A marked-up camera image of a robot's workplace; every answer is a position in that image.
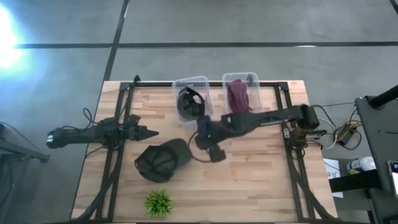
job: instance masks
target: red fabric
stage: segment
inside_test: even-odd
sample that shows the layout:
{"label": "red fabric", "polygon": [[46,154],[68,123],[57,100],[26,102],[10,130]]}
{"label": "red fabric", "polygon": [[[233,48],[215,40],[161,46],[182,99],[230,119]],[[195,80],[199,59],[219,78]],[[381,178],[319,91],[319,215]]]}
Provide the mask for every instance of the red fabric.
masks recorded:
{"label": "red fabric", "polygon": [[249,112],[249,97],[246,93],[247,86],[241,80],[228,84],[228,104],[233,113]]}

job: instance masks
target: wooden table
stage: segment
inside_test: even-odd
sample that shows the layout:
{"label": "wooden table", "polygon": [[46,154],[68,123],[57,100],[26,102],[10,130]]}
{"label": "wooden table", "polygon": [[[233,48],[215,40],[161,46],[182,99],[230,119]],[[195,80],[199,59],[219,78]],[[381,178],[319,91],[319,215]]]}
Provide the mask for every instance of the wooden table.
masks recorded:
{"label": "wooden table", "polygon": [[[292,104],[308,104],[304,82],[288,83]],[[120,82],[104,82],[97,121],[114,116],[119,85]],[[276,110],[274,89],[262,87],[261,94],[264,111]],[[217,120],[223,112],[222,88],[212,88],[211,97],[215,106],[212,119]],[[243,137],[223,141],[220,147],[227,152],[225,161],[215,164],[191,161],[169,182],[155,184],[141,177],[134,160],[150,145],[173,138],[188,140],[193,130],[183,129],[177,123],[171,87],[135,87],[131,113],[141,116],[140,125],[160,134],[140,142],[126,142],[114,222],[297,221],[280,125],[257,128]],[[98,146],[90,144],[88,151]],[[194,143],[191,149],[197,157],[208,159]],[[105,158],[106,150],[102,149],[85,160],[72,218],[78,217],[98,193]],[[320,148],[314,145],[306,148],[304,159],[311,190],[336,217]],[[151,190],[161,189],[173,200],[173,212],[161,219],[147,217],[143,201]],[[108,211],[108,200],[105,199],[104,211]]]}

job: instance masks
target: clear plastic container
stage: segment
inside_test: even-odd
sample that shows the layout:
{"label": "clear plastic container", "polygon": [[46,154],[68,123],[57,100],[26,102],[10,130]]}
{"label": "clear plastic container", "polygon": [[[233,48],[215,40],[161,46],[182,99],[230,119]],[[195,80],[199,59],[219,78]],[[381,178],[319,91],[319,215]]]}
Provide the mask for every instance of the clear plastic container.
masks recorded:
{"label": "clear plastic container", "polygon": [[191,78],[183,78],[180,80],[175,80],[172,83],[172,88],[174,91],[175,95],[175,105],[176,105],[176,113],[178,114],[177,116],[177,121],[182,124],[184,128],[196,128],[197,127],[197,121],[195,119],[193,120],[187,120],[183,117],[180,116],[177,110],[177,99],[178,99],[178,94],[182,89],[185,87],[189,87],[192,90],[195,90],[198,92],[203,99],[205,100],[205,115],[211,116],[213,114],[213,102],[211,100],[211,95],[210,95],[210,84],[209,84],[209,79],[204,76],[198,76],[198,77],[191,77]]}
{"label": "clear plastic container", "polygon": [[262,111],[262,100],[260,94],[260,82],[259,77],[252,72],[241,72],[241,73],[226,73],[223,75],[223,93],[224,93],[224,112],[225,114],[232,113],[228,103],[228,90],[227,86],[229,83],[241,80],[246,84],[246,93],[249,98],[249,107],[252,109],[251,112],[258,113]]}

